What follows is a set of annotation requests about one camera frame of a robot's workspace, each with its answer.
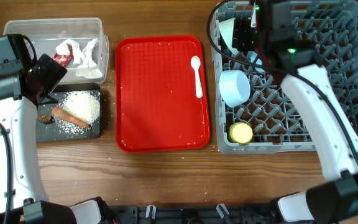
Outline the light blue bowl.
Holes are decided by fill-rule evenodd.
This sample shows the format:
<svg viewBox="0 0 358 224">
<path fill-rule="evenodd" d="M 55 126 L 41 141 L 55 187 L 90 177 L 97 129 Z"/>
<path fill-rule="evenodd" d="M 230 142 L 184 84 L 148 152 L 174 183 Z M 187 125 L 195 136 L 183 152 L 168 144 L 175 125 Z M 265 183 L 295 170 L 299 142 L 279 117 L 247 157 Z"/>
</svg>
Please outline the light blue bowl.
<svg viewBox="0 0 358 224">
<path fill-rule="evenodd" d="M 229 107 L 234 108 L 250 98 L 250 82 L 240 70 L 223 71 L 219 77 L 221 98 Z"/>
</svg>

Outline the orange carrot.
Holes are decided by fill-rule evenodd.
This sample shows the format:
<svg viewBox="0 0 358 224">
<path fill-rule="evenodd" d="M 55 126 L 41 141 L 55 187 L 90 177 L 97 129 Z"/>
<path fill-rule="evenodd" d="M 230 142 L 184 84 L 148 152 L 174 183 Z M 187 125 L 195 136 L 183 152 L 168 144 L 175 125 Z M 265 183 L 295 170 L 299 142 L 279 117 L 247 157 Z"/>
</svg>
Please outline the orange carrot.
<svg viewBox="0 0 358 224">
<path fill-rule="evenodd" d="M 58 120 L 66 121 L 68 123 L 74 124 L 76 126 L 79 126 L 83 129 L 89 129 L 90 126 L 88 123 L 82 121 L 81 119 L 73 116 L 71 113 L 67 112 L 66 110 L 60 108 L 60 107 L 54 107 L 52 109 L 52 116 L 54 118 L 57 118 Z"/>
</svg>

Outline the white plastic spoon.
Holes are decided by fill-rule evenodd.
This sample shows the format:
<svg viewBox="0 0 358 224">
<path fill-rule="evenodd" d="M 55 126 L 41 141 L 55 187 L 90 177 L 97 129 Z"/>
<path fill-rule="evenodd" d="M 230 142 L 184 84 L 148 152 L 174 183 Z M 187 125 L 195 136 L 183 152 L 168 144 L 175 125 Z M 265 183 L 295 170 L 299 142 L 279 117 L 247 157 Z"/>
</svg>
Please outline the white plastic spoon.
<svg viewBox="0 0 358 224">
<path fill-rule="evenodd" d="M 195 73 L 195 91 L 196 91 L 196 97 L 202 98 L 203 97 L 203 89 L 201 85 L 201 78 L 200 78 L 200 66 L 201 66 L 201 60 L 198 56 L 193 56 L 191 58 L 191 67 L 194 70 Z"/>
</svg>

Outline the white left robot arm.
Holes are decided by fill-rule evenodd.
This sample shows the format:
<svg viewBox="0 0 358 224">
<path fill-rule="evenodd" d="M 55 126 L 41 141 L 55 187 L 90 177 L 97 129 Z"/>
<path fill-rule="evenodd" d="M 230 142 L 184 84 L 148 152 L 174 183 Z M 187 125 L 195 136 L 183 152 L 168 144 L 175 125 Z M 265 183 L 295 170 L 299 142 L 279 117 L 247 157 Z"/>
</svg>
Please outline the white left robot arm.
<svg viewBox="0 0 358 224">
<path fill-rule="evenodd" d="M 38 99 L 67 70 L 38 57 L 22 34 L 0 36 L 0 223 L 115 223 L 101 197 L 71 206 L 51 203 L 40 176 L 36 146 Z"/>
</svg>

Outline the light blue plate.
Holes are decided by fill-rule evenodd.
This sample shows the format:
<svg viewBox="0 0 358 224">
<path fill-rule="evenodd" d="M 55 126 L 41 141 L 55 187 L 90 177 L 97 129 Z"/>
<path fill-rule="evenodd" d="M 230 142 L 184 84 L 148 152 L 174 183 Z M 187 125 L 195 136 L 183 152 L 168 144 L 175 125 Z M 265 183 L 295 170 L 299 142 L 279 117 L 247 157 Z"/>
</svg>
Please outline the light blue plate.
<svg viewBox="0 0 358 224">
<path fill-rule="evenodd" d="M 250 53 L 250 61 L 254 64 L 257 64 L 257 65 L 262 65 L 262 61 L 261 59 L 259 59 L 259 56 L 256 52 L 252 51 Z M 259 72 L 259 73 L 264 73 L 264 69 L 262 68 L 259 68 L 259 67 L 254 67 L 255 71 L 256 72 Z"/>
</svg>

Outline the white rice pile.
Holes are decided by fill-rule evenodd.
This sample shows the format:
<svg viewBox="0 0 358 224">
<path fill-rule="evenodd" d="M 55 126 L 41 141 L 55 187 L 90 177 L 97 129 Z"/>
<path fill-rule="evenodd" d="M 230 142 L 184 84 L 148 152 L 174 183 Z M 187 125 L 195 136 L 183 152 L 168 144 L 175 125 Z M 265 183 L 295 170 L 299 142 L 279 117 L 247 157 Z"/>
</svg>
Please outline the white rice pile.
<svg viewBox="0 0 358 224">
<path fill-rule="evenodd" d="M 71 91 L 63 95 L 63 100 L 58 104 L 61 108 L 71 114 L 73 117 L 85 122 L 89 128 L 85 129 L 77 124 L 64 121 L 60 118 L 55 119 L 60 132 L 68 135 L 84 134 L 85 131 L 91 131 L 92 125 L 101 116 L 100 93 L 92 91 Z"/>
</svg>

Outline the white napkin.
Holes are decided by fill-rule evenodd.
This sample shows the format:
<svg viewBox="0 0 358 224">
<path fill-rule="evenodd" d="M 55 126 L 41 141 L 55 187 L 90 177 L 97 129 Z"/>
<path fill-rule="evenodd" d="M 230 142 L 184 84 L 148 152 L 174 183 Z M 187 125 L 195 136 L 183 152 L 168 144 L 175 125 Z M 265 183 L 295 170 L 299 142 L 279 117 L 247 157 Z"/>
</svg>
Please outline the white napkin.
<svg viewBox="0 0 358 224">
<path fill-rule="evenodd" d="M 83 77 L 87 79 L 101 78 L 102 72 L 99 68 L 96 68 L 97 64 L 92 59 L 93 49 L 98 43 L 98 39 L 95 38 L 89 41 L 86 47 L 81 50 L 80 44 L 72 39 L 64 40 L 60 45 L 58 45 L 55 50 L 64 45 L 70 44 L 73 50 L 73 61 L 74 65 L 77 65 L 77 71 L 75 72 L 75 77 Z"/>
</svg>

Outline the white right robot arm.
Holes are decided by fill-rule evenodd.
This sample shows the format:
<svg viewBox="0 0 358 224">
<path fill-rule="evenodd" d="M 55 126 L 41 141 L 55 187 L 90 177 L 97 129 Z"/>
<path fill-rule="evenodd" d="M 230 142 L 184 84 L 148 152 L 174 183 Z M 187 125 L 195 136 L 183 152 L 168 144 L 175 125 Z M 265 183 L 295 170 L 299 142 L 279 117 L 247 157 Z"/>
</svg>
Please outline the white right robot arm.
<svg viewBox="0 0 358 224">
<path fill-rule="evenodd" d="M 358 215 L 358 135 L 339 104 L 323 60 L 298 40 L 288 1 L 254 1 L 256 51 L 262 68 L 282 75 L 281 88 L 301 116 L 318 152 L 326 183 L 281 197 L 284 222 L 337 223 Z"/>
</svg>

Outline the red ketchup packet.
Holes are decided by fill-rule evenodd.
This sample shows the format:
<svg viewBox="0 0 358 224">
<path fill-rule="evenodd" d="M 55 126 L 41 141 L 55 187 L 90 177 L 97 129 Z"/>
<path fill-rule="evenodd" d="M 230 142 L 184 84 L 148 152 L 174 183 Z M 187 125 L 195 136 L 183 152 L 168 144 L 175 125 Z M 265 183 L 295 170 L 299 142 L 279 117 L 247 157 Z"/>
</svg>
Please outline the red ketchup packet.
<svg viewBox="0 0 358 224">
<path fill-rule="evenodd" d="M 73 58 L 73 50 L 70 44 L 59 47 L 53 56 L 54 61 L 59 63 L 61 66 L 66 66 Z"/>
</svg>

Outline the green bowl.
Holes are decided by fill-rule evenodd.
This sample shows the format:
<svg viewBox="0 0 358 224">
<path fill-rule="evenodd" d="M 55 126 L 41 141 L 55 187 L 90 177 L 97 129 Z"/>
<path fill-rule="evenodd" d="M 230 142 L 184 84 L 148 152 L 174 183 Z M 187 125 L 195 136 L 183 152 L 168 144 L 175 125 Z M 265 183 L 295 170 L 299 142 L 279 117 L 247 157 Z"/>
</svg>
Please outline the green bowl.
<svg viewBox="0 0 358 224">
<path fill-rule="evenodd" d="M 239 51 L 232 46 L 233 34 L 234 34 L 234 21 L 235 18 L 219 22 L 218 28 L 224 43 L 226 44 L 230 52 L 236 56 L 239 53 Z"/>
</svg>

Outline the yellow cup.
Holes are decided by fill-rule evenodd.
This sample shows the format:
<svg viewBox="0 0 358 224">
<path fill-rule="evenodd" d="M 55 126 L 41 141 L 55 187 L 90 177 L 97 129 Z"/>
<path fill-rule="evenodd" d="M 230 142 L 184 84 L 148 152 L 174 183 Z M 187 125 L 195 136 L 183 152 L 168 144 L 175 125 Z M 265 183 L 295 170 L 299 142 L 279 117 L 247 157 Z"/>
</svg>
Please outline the yellow cup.
<svg viewBox="0 0 358 224">
<path fill-rule="evenodd" d="M 230 142 L 247 144 L 253 138 L 253 130 L 247 123 L 237 122 L 229 127 L 228 139 Z"/>
</svg>

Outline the brown mushroom piece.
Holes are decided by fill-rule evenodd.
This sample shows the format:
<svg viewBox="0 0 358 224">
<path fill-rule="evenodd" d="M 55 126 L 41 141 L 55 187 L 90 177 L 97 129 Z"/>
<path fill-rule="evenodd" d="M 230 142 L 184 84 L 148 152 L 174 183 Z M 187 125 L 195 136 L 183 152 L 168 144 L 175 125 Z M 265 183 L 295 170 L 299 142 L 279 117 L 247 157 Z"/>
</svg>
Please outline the brown mushroom piece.
<svg viewBox="0 0 358 224">
<path fill-rule="evenodd" d="M 39 114 L 37 116 L 38 121 L 41 122 L 42 124 L 50 124 L 53 121 L 53 117 L 52 116 L 47 116 L 47 115 L 42 115 Z"/>
</svg>

